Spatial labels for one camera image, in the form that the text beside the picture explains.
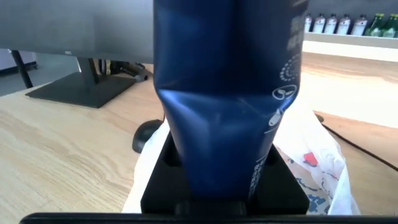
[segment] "bottle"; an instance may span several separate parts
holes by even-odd
[[[310,32],[311,24],[312,24],[312,17],[311,14],[308,13],[305,16],[304,32]]]
[[[365,36],[370,36],[371,35],[371,30],[374,28],[376,25],[376,21],[379,19],[380,13],[376,13],[373,17],[372,23],[370,23],[370,26],[365,29]]]
[[[383,26],[383,13],[376,14],[372,25],[366,30],[366,35],[371,37],[380,37],[381,36],[381,27]]]
[[[366,15],[361,14],[359,19],[355,21],[351,35],[363,35],[367,24],[368,20],[366,19]]]
[[[350,24],[351,19],[349,18],[349,14],[344,14],[344,17],[340,19],[340,22],[338,24],[337,34],[347,35]]]
[[[396,14],[396,34],[394,35],[394,38],[398,38],[398,14]]]
[[[381,29],[382,37],[393,38],[396,34],[397,18],[395,14],[391,14],[388,21]]]
[[[154,1],[154,86],[192,198],[250,200],[299,92],[307,7]]]
[[[323,28],[325,27],[325,16],[323,14],[319,14],[317,18],[315,18],[315,23],[313,24],[312,32],[316,34],[321,34],[323,32]]]
[[[331,16],[326,20],[324,34],[334,34],[337,25],[336,14],[332,13]]]

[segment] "floor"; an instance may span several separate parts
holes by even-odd
[[[55,81],[78,71],[75,57],[51,54],[36,54],[38,69],[29,70],[33,86]],[[18,73],[0,75],[0,96],[24,90],[25,85]]]

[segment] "black mouse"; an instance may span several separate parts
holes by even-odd
[[[146,121],[140,125],[132,139],[132,149],[135,152],[141,153],[145,143],[162,124],[163,121],[156,119],[152,121]]]

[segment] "monitor stand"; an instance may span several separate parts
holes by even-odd
[[[78,57],[77,60],[81,72],[72,73],[26,95],[43,100],[100,108],[136,82],[133,77],[99,76],[92,58]]]

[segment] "black cable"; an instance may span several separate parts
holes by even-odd
[[[385,165],[387,165],[387,166],[393,168],[395,171],[398,172],[398,167],[392,165],[391,163],[389,163],[389,162],[385,161],[384,159],[380,158],[379,156],[377,156],[377,155],[375,155],[375,154],[369,152],[368,150],[362,148],[361,146],[359,146],[359,145],[357,145],[357,144],[351,142],[350,140],[344,138],[343,136],[341,136],[340,134],[338,134],[336,131],[334,131],[333,129],[329,128],[328,126],[326,126],[326,125],[324,125],[324,124],[322,124],[322,125],[323,125],[323,127],[324,127],[326,130],[328,130],[329,132],[331,132],[331,133],[334,134],[335,136],[339,137],[341,140],[347,142],[348,144],[354,146],[355,148],[359,149],[360,151],[362,151],[362,152],[368,154],[369,156],[371,156],[371,157],[377,159],[378,161],[384,163]]]

